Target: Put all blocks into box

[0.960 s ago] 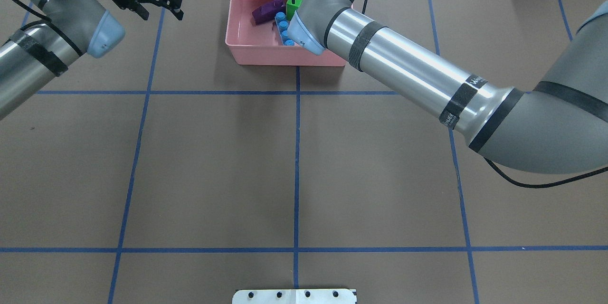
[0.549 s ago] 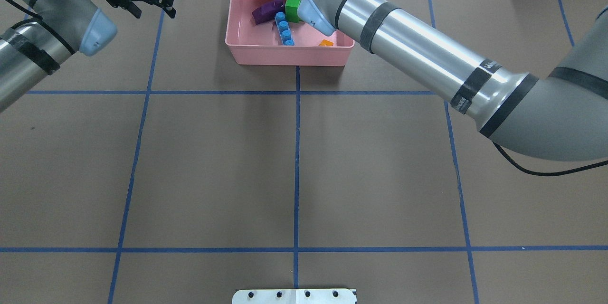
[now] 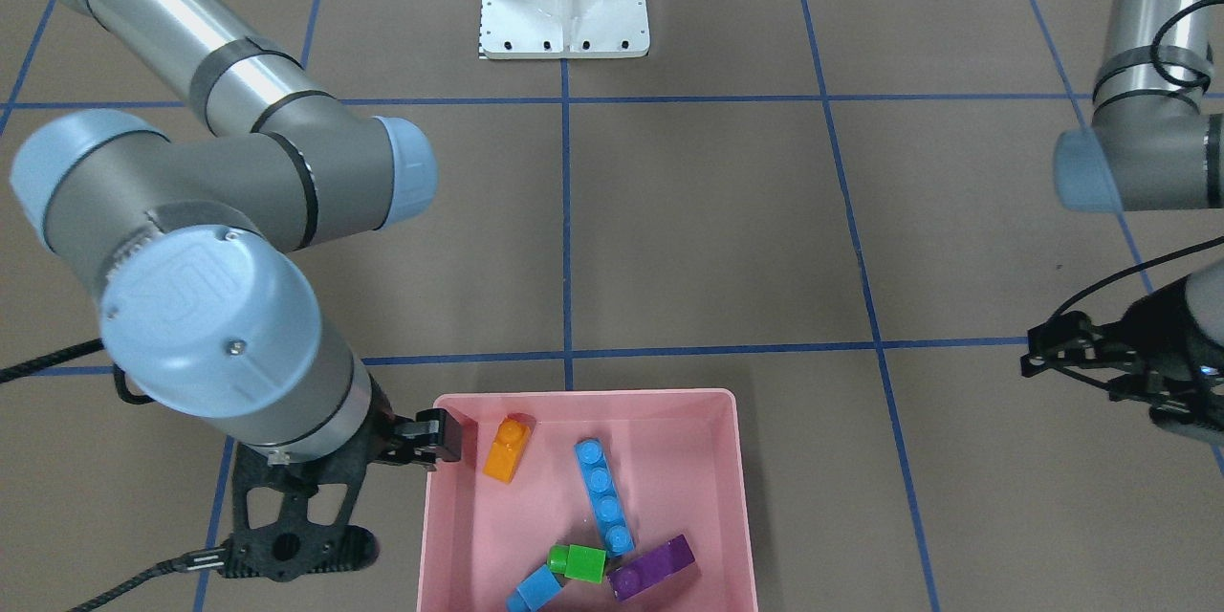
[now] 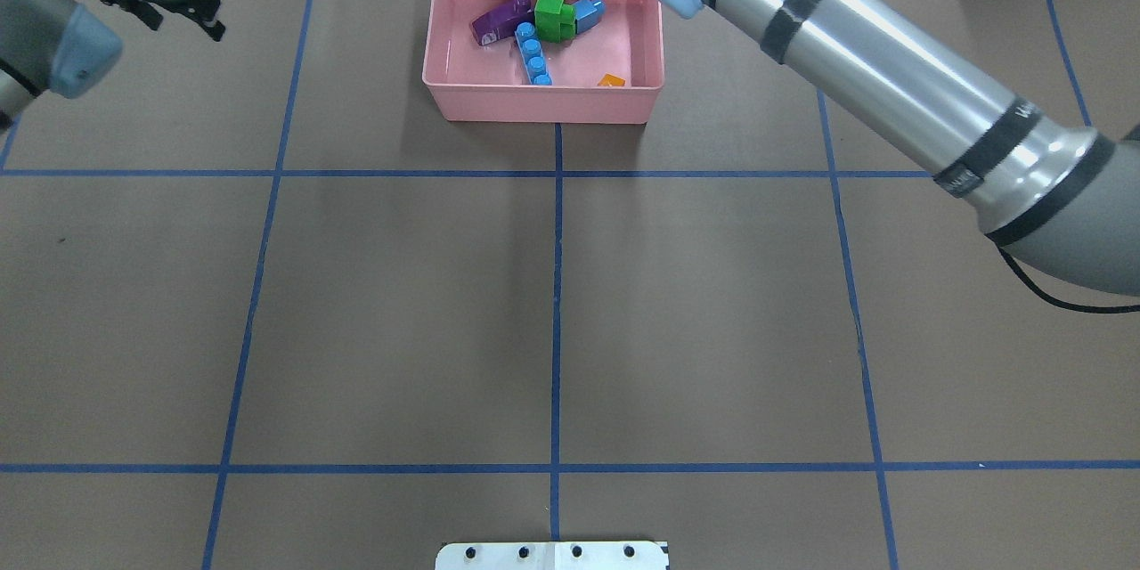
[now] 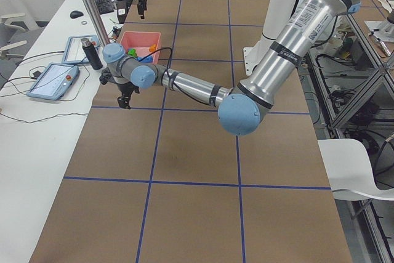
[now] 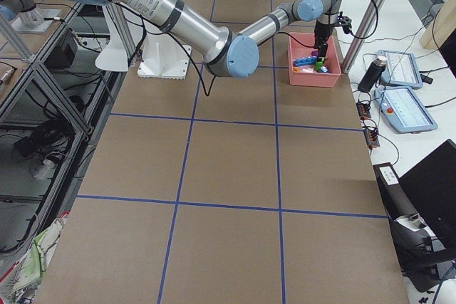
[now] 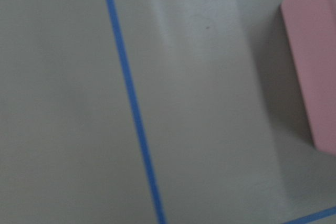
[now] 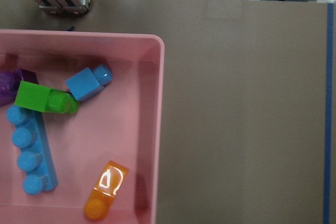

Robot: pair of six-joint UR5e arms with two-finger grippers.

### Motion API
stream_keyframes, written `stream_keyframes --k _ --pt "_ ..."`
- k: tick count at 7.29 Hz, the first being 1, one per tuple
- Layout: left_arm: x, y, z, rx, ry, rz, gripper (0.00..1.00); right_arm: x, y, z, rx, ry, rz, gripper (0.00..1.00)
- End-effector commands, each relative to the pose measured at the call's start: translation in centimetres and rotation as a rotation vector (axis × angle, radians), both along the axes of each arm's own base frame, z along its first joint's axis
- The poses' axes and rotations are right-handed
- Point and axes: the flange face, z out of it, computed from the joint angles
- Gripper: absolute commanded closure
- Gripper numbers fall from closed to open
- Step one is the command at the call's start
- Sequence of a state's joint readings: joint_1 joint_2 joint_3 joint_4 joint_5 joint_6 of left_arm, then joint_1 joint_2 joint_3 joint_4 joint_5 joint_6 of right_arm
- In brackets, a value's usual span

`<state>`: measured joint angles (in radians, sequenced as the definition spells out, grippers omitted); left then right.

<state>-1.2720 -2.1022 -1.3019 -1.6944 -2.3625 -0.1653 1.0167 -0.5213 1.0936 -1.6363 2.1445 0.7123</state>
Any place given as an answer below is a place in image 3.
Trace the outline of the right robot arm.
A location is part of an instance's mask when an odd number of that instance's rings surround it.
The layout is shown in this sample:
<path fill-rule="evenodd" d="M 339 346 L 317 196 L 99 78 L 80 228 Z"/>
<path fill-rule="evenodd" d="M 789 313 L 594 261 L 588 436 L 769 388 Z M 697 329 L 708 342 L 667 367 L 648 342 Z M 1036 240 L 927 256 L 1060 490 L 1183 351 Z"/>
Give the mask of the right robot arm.
<path fill-rule="evenodd" d="M 95 20 L 211 132 L 175 144 L 118 108 L 32 133 L 11 186 L 95 300 L 103 346 L 152 400 L 273 465 L 455 461 L 446 412 L 398 419 L 293 251 L 428 208 L 438 166 L 398 118 L 359 118 L 220 0 L 56 0 Z"/>

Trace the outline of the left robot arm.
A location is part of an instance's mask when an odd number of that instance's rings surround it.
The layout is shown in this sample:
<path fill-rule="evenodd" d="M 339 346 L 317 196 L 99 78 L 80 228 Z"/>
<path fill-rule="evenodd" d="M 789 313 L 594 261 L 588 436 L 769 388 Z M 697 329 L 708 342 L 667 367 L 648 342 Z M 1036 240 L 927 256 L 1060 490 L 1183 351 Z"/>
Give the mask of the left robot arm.
<path fill-rule="evenodd" d="M 1202 11 L 1222 0 L 1113 0 L 1092 118 L 1058 138 L 1066 209 L 1220 211 L 1222 115 L 1203 98 L 1220 67 Z M 1022 373 L 1058 372 L 1146 404 L 1171 424 L 1222 421 L 1222 263 L 1193 271 L 1109 324 L 1067 297 L 1028 334 Z"/>

